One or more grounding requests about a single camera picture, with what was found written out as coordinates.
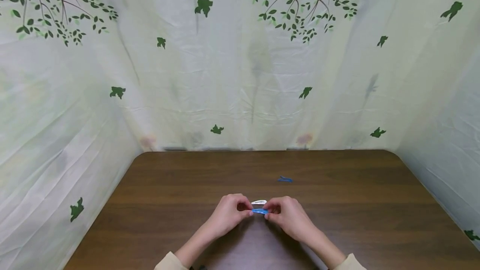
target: wrist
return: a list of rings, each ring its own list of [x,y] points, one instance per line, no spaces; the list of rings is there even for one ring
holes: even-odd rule
[[[314,246],[322,245],[326,241],[328,241],[327,236],[321,230],[313,226],[307,230],[305,238],[301,242],[312,248]]]
[[[207,245],[219,238],[219,236],[217,236],[217,233],[215,232],[215,229],[209,226],[207,222],[203,223],[203,225],[200,226],[200,228],[195,232],[193,237],[203,241]]]

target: hand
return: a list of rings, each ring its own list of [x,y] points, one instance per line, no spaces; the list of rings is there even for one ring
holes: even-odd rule
[[[208,238],[217,239],[231,231],[243,219],[253,215],[253,206],[242,194],[229,194],[222,197],[213,214],[199,231]]]
[[[298,200],[290,196],[272,198],[263,208],[268,210],[265,219],[280,226],[287,235],[299,242],[306,243],[312,233],[319,231]]]

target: sleeve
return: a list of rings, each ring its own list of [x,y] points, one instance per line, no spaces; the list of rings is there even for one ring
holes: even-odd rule
[[[179,259],[172,253],[169,252],[163,260],[155,266],[154,270],[188,270],[185,268],[179,261]]]
[[[349,254],[347,259],[343,261],[340,265],[338,265],[334,270],[366,270],[360,263],[358,263],[357,259],[353,254]]]

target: wooden table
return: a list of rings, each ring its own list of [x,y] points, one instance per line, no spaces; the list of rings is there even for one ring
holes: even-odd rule
[[[280,175],[293,183],[278,182]],[[467,236],[404,163],[381,150],[144,153],[65,269],[152,270],[229,193],[252,201],[297,198],[312,221],[368,270],[480,269],[480,253]],[[308,254],[256,214],[215,242],[198,265],[315,269]]]

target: curtain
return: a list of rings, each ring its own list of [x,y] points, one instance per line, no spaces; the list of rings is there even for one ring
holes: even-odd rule
[[[390,150],[480,248],[478,0],[0,0],[0,25],[1,269],[62,269],[159,150]]]

